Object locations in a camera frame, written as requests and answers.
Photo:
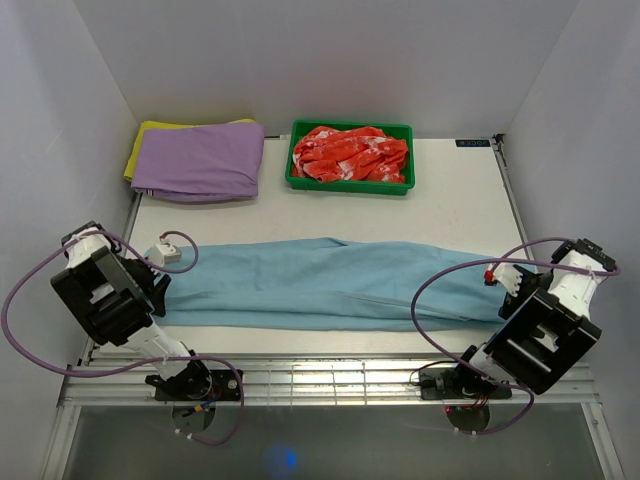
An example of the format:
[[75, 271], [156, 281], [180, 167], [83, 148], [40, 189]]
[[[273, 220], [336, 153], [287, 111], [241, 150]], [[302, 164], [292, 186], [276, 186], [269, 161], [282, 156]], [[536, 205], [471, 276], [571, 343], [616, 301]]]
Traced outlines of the light blue trousers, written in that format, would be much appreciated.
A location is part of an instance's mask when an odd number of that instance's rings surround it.
[[468, 267], [418, 288], [436, 273], [480, 257], [409, 242], [334, 238], [185, 247], [171, 278], [162, 326], [310, 331], [494, 331], [505, 290]]

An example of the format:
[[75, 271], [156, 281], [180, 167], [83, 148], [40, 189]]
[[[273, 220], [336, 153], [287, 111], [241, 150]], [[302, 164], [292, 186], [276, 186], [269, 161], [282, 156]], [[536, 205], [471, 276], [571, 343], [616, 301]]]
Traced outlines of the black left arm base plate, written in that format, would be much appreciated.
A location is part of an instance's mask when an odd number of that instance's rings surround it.
[[231, 370], [210, 369], [207, 374], [198, 374], [194, 380], [162, 380], [158, 375], [149, 375], [145, 382], [155, 388], [157, 401], [235, 402], [240, 400], [240, 382]]

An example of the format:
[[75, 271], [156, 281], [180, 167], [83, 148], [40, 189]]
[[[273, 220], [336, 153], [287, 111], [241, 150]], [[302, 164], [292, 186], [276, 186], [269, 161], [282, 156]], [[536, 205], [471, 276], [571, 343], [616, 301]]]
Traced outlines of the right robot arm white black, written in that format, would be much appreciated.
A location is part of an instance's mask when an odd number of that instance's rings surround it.
[[515, 382], [539, 395], [549, 390], [600, 339], [590, 303], [603, 279], [617, 272], [613, 258], [588, 239], [566, 240], [545, 273], [511, 263], [485, 271], [485, 283], [506, 290], [505, 324], [488, 342], [465, 351], [451, 375], [454, 390], [474, 397], [494, 382]]

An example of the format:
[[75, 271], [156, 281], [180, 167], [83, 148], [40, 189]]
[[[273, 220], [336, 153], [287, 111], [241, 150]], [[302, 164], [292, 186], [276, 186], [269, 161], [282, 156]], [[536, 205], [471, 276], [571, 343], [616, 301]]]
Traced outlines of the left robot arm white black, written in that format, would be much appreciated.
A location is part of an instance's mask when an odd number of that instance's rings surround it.
[[158, 358], [146, 382], [177, 400], [210, 398], [214, 382], [195, 352], [156, 323], [166, 315], [171, 277], [139, 259], [125, 258], [118, 242], [90, 221], [61, 239], [65, 269], [51, 286], [98, 345], [112, 344]]

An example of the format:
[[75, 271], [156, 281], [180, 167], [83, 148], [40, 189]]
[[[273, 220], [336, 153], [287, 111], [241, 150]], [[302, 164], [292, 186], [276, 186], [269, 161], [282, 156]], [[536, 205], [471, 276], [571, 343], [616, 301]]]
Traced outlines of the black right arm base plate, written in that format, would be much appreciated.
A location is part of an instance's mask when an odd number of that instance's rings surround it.
[[421, 368], [417, 385], [423, 400], [508, 400], [510, 389], [482, 380], [466, 367], [436, 365]]

